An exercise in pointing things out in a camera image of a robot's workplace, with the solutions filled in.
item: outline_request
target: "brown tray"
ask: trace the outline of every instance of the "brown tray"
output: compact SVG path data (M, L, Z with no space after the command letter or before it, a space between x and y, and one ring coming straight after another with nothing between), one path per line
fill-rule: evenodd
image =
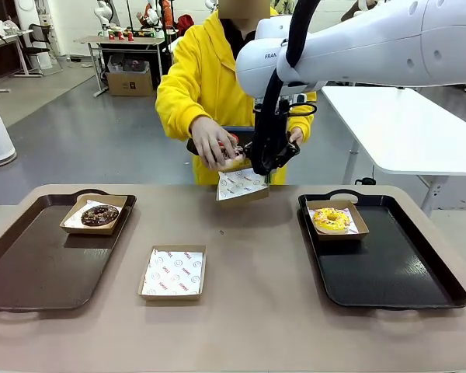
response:
M0 310L76 309L93 295L136 202L127 196L114 233L69 235L60 221L83 194L38 198L0 238Z

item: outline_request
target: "yellow hoodie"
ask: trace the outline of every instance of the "yellow hoodie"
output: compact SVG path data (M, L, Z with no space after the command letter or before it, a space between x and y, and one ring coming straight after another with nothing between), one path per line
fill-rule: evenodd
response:
M254 127L254 101L236 80L235 59L223 26L214 12L203 26L193 26L175 50L175 64L162 79L157 90L155 108L165 133L171 138L187 140L190 125L200 116L209 117L221 126ZM308 99L316 100L315 93ZM292 112L309 111L300 106ZM314 116L290 118L288 130L299 127L307 141ZM286 166L273 175L274 184L285 184ZM210 171L198 156L193 157L198 184L217 184L217 172Z

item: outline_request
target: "black shirt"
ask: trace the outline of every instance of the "black shirt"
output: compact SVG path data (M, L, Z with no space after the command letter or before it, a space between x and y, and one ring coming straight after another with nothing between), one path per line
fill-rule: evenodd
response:
M236 28L235 24L230 19L221 19L221 25L223 25L224 36L229 42L231 51L233 52L233 58L236 61L236 57L240 50L249 42L256 38L256 32L252 31L247 34L246 38L243 39L242 32Z

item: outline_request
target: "person's right hand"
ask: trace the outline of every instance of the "person's right hand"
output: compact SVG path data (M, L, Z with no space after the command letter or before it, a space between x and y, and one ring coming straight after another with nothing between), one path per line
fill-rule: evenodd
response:
M237 145L236 138L212 119L198 117L190 125L190 132L202 162L209 169L216 169L218 163L221 166L226 164L219 141L223 144L229 157L235 158L236 154L233 148Z

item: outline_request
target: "yellow sleeve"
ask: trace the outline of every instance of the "yellow sleeve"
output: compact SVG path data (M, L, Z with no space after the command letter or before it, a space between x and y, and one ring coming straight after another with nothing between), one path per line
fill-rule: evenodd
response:
M155 109L164 132L171 138L191 137L190 125L198 117L210 117L197 102L200 97L200 46L189 29L176 46L175 64L157 89Z
M316 102L318 98L316 92L307 93L308 101ZM307 113L312 111L310 106L297 106L293 108L291 113ZM311 126L314 120L314 114L307 117L292 117L288 120L288 130L291 132L295 127L299 127L304 134L304 142L306 142L311 136Z

